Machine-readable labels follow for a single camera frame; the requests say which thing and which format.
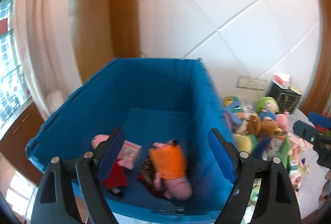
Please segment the pink pig plush toy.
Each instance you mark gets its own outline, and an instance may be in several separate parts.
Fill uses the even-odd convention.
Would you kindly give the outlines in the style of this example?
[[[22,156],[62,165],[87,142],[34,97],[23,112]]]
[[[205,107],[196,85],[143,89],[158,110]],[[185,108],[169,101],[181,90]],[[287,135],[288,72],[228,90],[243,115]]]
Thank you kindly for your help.
[[[289,117],[289,112],[278,113],[276,115],[276,122],[278,124],[278,127],[283,131],[288,130],[288,117]]]

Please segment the black gift box gold pattern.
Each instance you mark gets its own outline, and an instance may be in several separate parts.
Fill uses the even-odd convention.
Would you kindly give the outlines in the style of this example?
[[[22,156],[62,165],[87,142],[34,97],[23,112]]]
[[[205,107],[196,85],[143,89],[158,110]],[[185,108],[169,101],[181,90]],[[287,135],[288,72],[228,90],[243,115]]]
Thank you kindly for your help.
[[[301,99],[301,94],[291,89],[282,89],[275,82],[271,83],[267,96],[276,100],[280,113],[289,112],[290,114],[295,111]]]

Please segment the pink white small box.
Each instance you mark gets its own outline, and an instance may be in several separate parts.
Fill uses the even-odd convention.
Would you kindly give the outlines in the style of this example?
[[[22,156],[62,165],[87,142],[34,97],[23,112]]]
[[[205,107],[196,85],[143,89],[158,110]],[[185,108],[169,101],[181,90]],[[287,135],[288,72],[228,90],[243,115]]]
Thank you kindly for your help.
[[[141,150],[142,146],[139,144],[125,140],[120,152],[120,158],[134,165],[140,157]]]

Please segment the brown bear plush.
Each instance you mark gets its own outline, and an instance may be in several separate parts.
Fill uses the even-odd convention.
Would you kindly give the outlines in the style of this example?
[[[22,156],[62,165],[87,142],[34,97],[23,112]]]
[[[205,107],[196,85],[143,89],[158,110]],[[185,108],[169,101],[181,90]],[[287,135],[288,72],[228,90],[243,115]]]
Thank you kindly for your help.
[[[278,126],[278,123],[270,117],[261,119],[258,115],[252,114],[248,120],[247,133],[257,137],[280,136],[283,130]]]

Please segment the red white tissue box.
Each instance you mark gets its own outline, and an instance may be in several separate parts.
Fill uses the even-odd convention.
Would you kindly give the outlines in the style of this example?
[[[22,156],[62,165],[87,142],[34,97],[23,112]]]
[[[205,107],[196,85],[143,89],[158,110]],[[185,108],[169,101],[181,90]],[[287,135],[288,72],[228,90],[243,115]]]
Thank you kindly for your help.
[[[291,86],[290,75],[287,73],[279,73],[273,75],[272,81],[278,85],[281,89],[289,89]]]

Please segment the green hooded plush doll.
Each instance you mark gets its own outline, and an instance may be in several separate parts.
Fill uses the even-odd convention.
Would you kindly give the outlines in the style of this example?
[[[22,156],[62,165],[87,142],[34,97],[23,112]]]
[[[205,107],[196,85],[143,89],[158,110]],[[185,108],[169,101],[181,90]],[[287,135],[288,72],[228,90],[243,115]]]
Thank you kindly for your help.
[[[278,113],[279,112],[279,106],[276,100],[270,96],[264,96],[257,100],[255,104],[255,111],[257,113],[261,113],[262,110],[268,110],[272,113]]]

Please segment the pink pig plush orange dress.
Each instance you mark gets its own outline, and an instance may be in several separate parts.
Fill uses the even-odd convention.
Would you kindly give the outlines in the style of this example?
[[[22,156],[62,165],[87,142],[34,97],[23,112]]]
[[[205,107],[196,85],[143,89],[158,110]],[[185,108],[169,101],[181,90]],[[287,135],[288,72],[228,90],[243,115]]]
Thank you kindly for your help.
[[[186,158],[177,140],[152,143],[149,158],[155,169],[153,185],[164,192],[164,197],[187,200],[192,196],[192,187],[186,174]]]

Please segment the blue plastic storage bin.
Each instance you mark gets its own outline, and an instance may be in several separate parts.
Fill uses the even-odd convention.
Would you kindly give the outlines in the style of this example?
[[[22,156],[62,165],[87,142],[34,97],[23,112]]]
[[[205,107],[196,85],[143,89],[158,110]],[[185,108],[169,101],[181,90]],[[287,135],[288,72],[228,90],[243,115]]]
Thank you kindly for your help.
[[[104,191],[115,213],[160,223],[212,223],[232,185],[209,147],[217,129],[232,140],[204,65],[198,60],[126,58],[107,64],[42,125],[26,145],[26,155],[40,171],[53,157],[71,160],[91,150],[91,140],[120,127],[127,141],[142,149],[127,174],[125,196]],[[176,139],[187,160],[193,195],[186,201],[154,197],[137,179],[152,143]]]

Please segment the pink curtain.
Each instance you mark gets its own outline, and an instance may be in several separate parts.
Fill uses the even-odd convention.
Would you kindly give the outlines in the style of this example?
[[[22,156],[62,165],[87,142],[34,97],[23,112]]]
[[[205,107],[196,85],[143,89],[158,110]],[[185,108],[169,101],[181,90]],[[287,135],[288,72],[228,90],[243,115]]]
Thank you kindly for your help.
[[[82,85],[69,0],[14,0],[12,25],[32,100],[47,119]]]

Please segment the white wall socket panel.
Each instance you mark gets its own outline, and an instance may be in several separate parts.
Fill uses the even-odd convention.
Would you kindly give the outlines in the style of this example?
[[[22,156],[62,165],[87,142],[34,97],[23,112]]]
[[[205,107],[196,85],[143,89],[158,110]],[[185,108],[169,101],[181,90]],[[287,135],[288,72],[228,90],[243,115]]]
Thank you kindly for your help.
[[[268,80],[258,79],[249,76],[239,76],[236,87],[239,89],[248,89],[256,91],[264,91],[268,86]]]

